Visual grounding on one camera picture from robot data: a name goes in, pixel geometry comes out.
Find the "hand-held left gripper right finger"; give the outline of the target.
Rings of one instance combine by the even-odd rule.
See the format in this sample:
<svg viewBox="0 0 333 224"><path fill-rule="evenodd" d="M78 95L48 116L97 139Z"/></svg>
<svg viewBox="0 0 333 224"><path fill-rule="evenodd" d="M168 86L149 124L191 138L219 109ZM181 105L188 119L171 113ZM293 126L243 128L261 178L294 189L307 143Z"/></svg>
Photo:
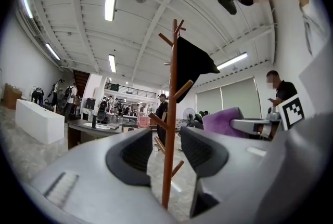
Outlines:
<svg viewBox="0 0 333 224"><path fill-rule="evenodd" d="M189 223L280 223L270 193L284 161L286 134L273 141L181 129L182 150L196 173Z"/></svg>

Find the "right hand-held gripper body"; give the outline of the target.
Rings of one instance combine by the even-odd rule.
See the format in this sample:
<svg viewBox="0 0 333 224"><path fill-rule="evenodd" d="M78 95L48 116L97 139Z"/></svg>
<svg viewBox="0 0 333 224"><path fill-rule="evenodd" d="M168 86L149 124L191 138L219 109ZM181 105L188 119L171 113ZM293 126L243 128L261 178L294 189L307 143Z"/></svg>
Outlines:
<svg viewBox="0 0 333 224"><path fill-rule="evenodd" d="M278 138L283 162L253 211L253 223L331 223L332 41L300 74L315 114Z"/></svg>

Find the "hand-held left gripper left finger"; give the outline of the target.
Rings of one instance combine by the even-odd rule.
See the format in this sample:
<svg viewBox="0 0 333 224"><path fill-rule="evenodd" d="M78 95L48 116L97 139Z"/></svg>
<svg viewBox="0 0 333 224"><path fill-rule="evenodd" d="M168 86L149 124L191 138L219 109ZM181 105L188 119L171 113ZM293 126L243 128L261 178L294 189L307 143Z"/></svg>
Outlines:
<svg viewBox="0 0 333 224"><path fill-rule="evenodd" d="M148 128L83 143L24 189L51 223L176 223L151 191Z"/></svg>

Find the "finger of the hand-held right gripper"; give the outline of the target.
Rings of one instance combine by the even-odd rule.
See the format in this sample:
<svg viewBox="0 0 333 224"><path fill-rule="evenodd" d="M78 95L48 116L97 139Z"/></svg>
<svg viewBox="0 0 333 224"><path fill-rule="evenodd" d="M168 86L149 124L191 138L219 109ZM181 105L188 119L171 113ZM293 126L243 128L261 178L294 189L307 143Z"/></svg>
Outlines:
<svg viewBox="0 0 333 224"><path fill-rule="evenodd" d="M283 129L281 120L243 119L231 120L230 126L246 134L250 139L273 139Z"/></svg>

